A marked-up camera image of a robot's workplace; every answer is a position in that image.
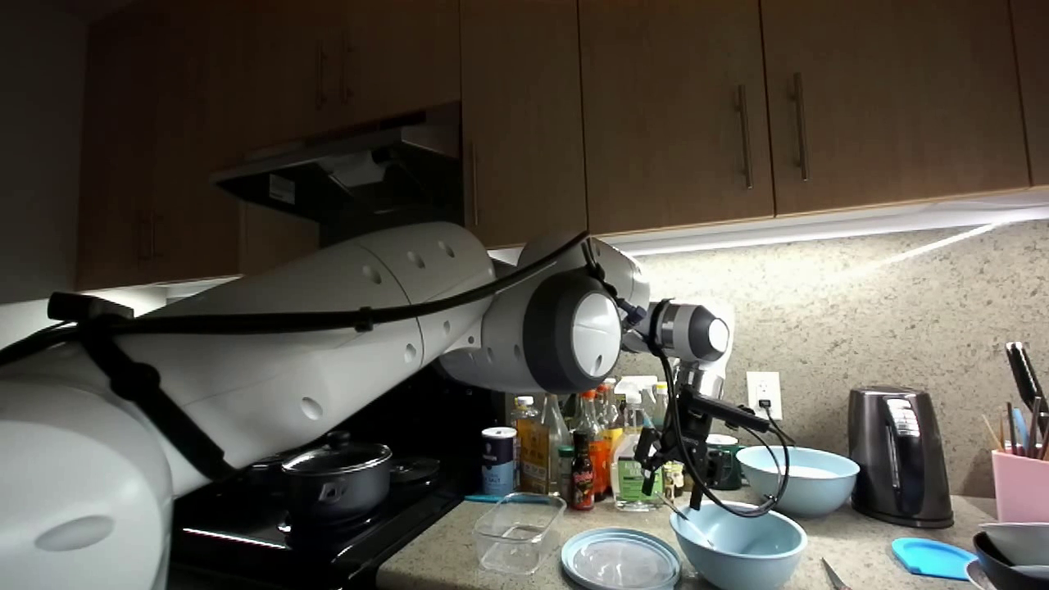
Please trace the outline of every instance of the wall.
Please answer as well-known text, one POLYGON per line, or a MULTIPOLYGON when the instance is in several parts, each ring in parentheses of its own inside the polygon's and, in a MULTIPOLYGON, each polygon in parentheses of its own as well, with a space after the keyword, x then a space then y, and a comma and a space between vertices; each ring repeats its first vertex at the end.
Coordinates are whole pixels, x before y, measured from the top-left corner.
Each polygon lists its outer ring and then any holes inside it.
MULTIPOLYGON (((780 369, 783 427, 806 444, 847 451, 851 387, 927 389, 954 490, 989 496, 981 415, 1001 419, 1003 403, 1021 401, 1003 345, 1024 337, 1034 363, 1049 367, 1049 224, 658 255, 642 264, 662 297, 735 303, 726 397, 746 403, 751 367, 780 369)), ((619 359, 619 373, 640 369, 656 363, 619 359)))
POLYGON ((0 302, 73 285, 86 21, 0 3, 0 302))

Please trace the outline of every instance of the cup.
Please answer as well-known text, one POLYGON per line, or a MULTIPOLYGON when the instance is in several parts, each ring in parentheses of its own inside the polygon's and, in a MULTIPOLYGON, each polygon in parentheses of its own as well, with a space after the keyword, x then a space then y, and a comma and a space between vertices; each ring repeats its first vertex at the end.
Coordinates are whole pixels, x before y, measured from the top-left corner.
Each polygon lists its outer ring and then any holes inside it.
POLYGON ((989 451, 997 520, 1049 520, 1049 461, 989 451))
POLYGON ((486 496, 515 490, 520 479, 520 430, 490 427, 483 430, 483 480, 486 496))
POLYGON ((739 461, 741 438, 713 432, 707 434, 707 484, 713 489, 741 489, 746 484, 746 468, 739 461))

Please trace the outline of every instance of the range hood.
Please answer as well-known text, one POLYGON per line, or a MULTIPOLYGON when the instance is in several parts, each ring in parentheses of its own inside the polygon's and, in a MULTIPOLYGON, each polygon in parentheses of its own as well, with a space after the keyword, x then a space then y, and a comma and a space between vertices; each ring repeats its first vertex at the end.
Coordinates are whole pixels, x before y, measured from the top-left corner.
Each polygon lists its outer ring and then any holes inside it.
POLYGON ((420 220, 464 224, 461 119, 389 119, 254 158, 215 182, 317 224, 323 244, 420 220))

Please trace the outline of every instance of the tiled backsplash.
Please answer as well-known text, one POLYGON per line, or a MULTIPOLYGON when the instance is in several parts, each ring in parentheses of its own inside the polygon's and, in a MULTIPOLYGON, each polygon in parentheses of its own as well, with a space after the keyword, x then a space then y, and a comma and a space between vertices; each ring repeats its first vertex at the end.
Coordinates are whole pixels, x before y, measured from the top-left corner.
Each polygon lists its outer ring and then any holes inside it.
MULTIPOLYGON (((656 297, 735 303, 726 397, 780 369, 783 427, 847 451, 851 389, 936 397, 954 490, 989 496, 989 432, 1021 401, 1003 345, 1031 345, 1049 380, 1049 224, 642 257, 656 297)), ((619 373, 658 369, 623 358, 619 373)))

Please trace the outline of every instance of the kitchen cabinet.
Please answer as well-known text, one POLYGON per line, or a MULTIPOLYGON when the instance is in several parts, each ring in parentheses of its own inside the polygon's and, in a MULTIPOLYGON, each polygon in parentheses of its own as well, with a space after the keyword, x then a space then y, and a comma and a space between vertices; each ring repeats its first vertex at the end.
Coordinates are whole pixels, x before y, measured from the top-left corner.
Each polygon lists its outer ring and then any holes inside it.
POLYGON ((1049 182, 1049 3, 1015 0, 1015 28, 1034 182, 1049 182))
POLYGON ((457 0, 140 0, 88 32, 80 285, 257 273, 315 225, 218 191, 261 151, 461 99, 457 0))
POLYGON ((770 215, 759 0, 581 0, 593 229, 770 215))
POLYGON ((1003 0, 768 0, 776 212, 1027 186, 1003 0))
POLYGON ((464 0, 464 154, 490 244, 586 229, 579 3, 464 0))

